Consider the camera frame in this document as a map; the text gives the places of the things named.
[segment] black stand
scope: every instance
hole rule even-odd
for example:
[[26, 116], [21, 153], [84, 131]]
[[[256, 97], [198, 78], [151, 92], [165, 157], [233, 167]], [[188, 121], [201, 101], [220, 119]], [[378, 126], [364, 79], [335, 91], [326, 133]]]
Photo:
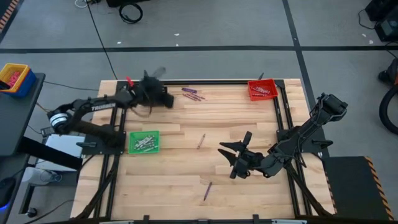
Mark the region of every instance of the black stand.
[[71, 156], [27, 137], [22, 137], [18, 152], [23, 152], [75, 170], [80, 169], [83, 162], [82, 158]]

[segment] green tray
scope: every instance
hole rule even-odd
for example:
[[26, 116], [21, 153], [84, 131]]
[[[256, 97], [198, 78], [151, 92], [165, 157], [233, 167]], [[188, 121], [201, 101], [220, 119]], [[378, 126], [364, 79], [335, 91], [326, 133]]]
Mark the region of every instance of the green tray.
[[[139, 141], [145, 138], [153, 138], [153, 144], [136, 147]], [[146, 154], [160, 151], [160, 133], [159, 131], [137, 131], [130, 132], [129, 154]]]

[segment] wooden tabletop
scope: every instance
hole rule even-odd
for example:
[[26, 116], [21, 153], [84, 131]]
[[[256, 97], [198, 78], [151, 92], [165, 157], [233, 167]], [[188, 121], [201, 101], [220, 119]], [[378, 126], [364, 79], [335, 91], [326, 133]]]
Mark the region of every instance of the wooden tabletop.
[[[300, 125], [309, 118], [301, 82], [285, 79], [285, 85], [294, 125]], [[182, 96], [181, 87], [198, 90], [206, 100], [193, 101]], [[112, 95], [115, 88], [116, 81], [102, 81], [99, 95]], [[175, 96], [171, 110], [154, 108], [149, 118], [127, 113], [127, 132], [160, 131], [160, 152], [129, 155], [126, 141], [119, 163], [112, 220], [142, 220], [144, 215], [155, 220], [251, 219], [253, 214], [260, 218], [293, 218], [285, 170], [269, 179], [258, 172], [247, 179], [230, 179], [231, 167], [217, 151], [222, 148], [219, 142], [242, 140], [250, 131], [253, 135], [248, 148], [266, 155], [277, 142], [273, 101], [250, 101], [246, 85], [169, 86], [169, 92]], [[148, 108], [139, 106], [137, 110], [148, 113]], [[111, 110], [96, 112], [93, 123], [109, 124], [110, 116]], [[283, 107], [282, 117], [287, 127]], [[205, 140], [197, 149], [203, 134]], [[312, 154], [303, 156], [308, 188], [326, 210], [334, 213], [322, 162]], [[80, 172], [71, 217], [78, 215], [96, 192], [102, 161], [103, 156], [97, 155]], [[210, 182], [213, 185], [203, 201]], [[300, 210], [304, 211], [300, 190], [296, 188]], [[106, 192], [103, 215], [107, 199]]]

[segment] black floor stripe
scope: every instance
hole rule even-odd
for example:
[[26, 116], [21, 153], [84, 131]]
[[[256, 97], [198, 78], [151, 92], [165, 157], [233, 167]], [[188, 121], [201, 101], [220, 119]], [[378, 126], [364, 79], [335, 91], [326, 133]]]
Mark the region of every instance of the black floor stripe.
[[[230, 51], [268, 50], [293, 51], [293, 46], [187, 46], [187, 47], [110, 47], [107, 52], [183, 52], [183, 51]], [[103, 53], [102, 48], [62, 48], [62, 49], [0, 49], [0, 54], [39, 54], [39, 53]]]
[[[186, 47], [110, 47], [107, 52], [189, 52], [189, 51], [370, 51], [398, 50], [398, 46], [186, 46]], [[0, 49], [0, 54], [59, 54], [59, 53], [103, 53], [102, 48], [56, 48], [56, 49]]]
[[294, 44], [294, 49], [297, 55], [298, 65], [300, 67], [301, 76], [303, 77], [305, 92], [307, 93], [308, 104], [312, 108], [315, 105], [315, 97], [313, 95], [313, 90], [311, 86], [310, 77], [308, 76], [307, 67], [305, 66], [305, 60], [300, 46], [299, 37], [297, 36], [297, 31], [294, 26], [292, 12], [290, 11], [289, 2], [287, 0], [282, 0], [285, 8], [287, 23], [289, 25], [290, 33], [292, 34], [292, 40]]

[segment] red tray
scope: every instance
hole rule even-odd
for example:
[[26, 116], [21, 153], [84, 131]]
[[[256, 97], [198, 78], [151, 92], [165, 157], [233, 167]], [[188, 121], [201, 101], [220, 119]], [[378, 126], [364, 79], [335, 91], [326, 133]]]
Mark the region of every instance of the red tray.
[[[252, 90], [252, 87], [261, 87], [265, 90], [269, 90], [270, 93], [266, 96], [253, 96], [253, 94], [261, 94], [256, 90]], [[248, 81], [249, 96], [251, 101], [256, 100], [269, 100], [278, 96], [278, 91], [276, 90], [275, 82], [273, 79], [268, 80], [253, 80]]]

